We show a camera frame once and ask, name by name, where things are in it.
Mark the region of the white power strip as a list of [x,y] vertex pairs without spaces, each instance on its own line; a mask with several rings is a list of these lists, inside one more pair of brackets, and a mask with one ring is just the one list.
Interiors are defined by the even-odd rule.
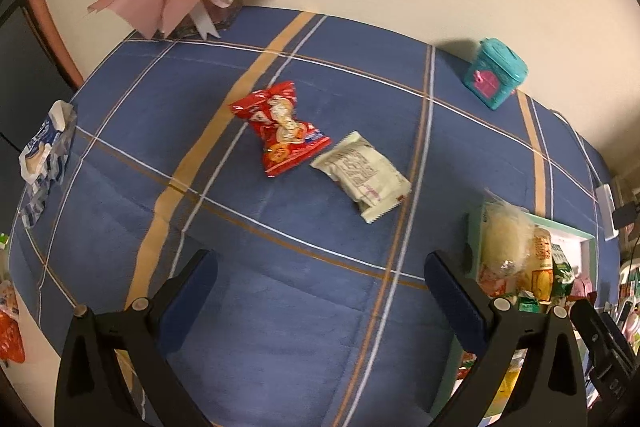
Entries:
[[612,241],[618,236],[618,230],[615,228],[613,220],[615,204],[609,184],[601,184],[597,187],[596,200],[601,214],[604,237],[607,241]]

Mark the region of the blue white crumpled packet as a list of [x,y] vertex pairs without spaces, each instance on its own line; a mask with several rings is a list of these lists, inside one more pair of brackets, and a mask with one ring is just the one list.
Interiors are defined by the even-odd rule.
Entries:
[[38,132],[18,157],[21,176],[26,182],[26,203],[20,211],[26,229],[35,227],[46,209],[52,187],[64,180],[76,123],[73,104],[55,101]]

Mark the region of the red candy wrapper snack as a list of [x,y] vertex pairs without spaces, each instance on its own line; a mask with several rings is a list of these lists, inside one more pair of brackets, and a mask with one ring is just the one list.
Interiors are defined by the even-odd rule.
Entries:
[[317,126],[297,118],[296,106],[292,80],[255,90],[230,104],[232,114],[247,121],[262,140],[262,167],[269,178],[302,164],[331,144]]

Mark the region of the large red snack pack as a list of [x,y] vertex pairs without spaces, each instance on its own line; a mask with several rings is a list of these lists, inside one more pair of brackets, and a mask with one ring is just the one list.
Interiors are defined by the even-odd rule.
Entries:
[[516,279],[515,277],[493,277],[489,273],[483,273],[478,284],[489,298],[496,298],[513,294]]

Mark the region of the teal pink-doored toy box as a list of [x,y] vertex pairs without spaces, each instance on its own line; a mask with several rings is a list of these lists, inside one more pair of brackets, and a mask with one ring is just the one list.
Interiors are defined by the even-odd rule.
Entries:
[[485,38],[462,83],[485,106],[498,109],[524,83],[528,66],[524,60],[500,39]]

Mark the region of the blue plaid tablecloth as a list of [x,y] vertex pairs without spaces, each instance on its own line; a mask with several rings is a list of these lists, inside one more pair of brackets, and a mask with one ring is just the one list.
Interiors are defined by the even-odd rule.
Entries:
[[[218,42],[119,44],[74,97],[64,182],[10,270],[54,349],[73,309],[153,294],[201,248],[219,279],[171,363],[221,426],[422,426],[452,334],[423,280],[430,251],[461,254],[486,194],[589,234],[600,303],[620,250],[594,190],[600,154],[529,96],[486,108],[468,65],[340,18],[247,8]],[[229,111],[291,80],[297,112],[333,141],[359,132],[412,184],[377,221],[308,164],[270,178]]]

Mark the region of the white tray teal rim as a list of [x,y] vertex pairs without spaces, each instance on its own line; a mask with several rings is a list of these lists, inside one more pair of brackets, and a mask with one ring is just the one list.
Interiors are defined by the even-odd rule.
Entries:
[[482,263],[474,279],[443,251],[424,262],[428,289],[462,350],[475,358],[434,425],[480,425],[518,352],[524,361],[498,425],[587,425],[582,360],[567,310],[521,305],[523,297],[547,303],[553,296],[551,233],[508,205],[484,207],[478,232]]

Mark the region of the black power adapter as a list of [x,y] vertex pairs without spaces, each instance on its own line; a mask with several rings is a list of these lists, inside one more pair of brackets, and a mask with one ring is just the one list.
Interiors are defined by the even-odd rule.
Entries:
[[614,228],[620,230],[632,225],[639,219],[639,205],[637,203],[627,203],[616,208],[612,213]]

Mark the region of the white grey snack packet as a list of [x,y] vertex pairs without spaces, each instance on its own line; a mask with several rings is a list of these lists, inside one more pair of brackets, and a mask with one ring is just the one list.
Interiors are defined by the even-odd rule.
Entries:
[[393,210],[411,192],[411,182],[359,132],[351,132],[310,166],[338,184],[367,223]]

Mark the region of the beige orange cake roll packet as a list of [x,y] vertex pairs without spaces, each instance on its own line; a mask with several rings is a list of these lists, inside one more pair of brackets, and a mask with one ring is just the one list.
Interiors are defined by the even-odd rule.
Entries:
[[551,234],[544,228],[535,227],[520,277],[520,288],[530,291],[537,300],[548,301],[552,281]]

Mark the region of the green white milk snack packet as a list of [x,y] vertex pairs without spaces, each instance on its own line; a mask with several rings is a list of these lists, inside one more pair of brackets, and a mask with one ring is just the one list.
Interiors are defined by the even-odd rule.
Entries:
[[575,281],[575,274],[564,251],[558,244],[551,244],[553,281],[551,296],[563,298],[570,295]]

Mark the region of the pink cake roll packet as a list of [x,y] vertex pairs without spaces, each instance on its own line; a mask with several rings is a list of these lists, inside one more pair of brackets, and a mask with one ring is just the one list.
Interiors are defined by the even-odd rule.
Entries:
[[593,305],[596,302],[598,293],[593,288],[593,284],[588,275],[584,273],[578,274],[570,290],[570,296],[567,297],[569,301],[587,300],[588,303]]

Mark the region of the clear bag round pastry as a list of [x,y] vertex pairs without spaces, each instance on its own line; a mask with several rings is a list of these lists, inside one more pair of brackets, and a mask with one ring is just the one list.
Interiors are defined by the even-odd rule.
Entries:
[[480,259],[497,277],[511,277],[526,267],[534,223],[520,206],[489,193],[484,203]]

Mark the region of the yellow orange snack bag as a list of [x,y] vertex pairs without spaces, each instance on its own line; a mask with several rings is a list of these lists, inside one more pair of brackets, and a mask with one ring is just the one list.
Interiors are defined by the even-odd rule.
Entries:
[[510,365],[506,370],[506,375],[504,375],[494,401],[491,403],[491,406],[494,409],[502,410],[506,405],[506,401],[509,400],[515,384],[518,381],[518,377],[520,376],[521,369],[526,358],[526,353],[526,349],[518,349],[514,352],[514,355],[512,355]]

